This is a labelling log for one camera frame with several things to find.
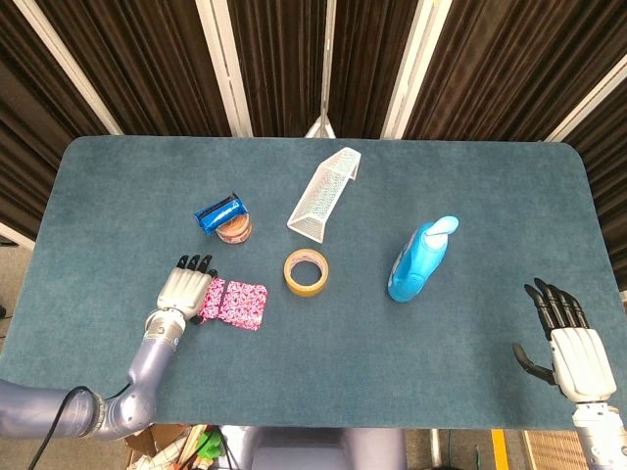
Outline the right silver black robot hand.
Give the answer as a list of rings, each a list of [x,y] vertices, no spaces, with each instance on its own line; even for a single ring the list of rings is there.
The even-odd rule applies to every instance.
[[[524,290],[549,342],[552,366],[534,363],[521,345],[514,344],[518,364],[527,374],[558,387],[574,403],[608,400],[617,386],[601,337],[590,327],[578,300],[540,278]]]

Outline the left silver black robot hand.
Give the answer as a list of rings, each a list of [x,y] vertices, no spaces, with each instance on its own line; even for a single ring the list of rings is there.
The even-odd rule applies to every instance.
[[[217,277],[212,259],[212,255],[181,256],[157,298],[157,308],[177,310],[185,320],[198,316]]]

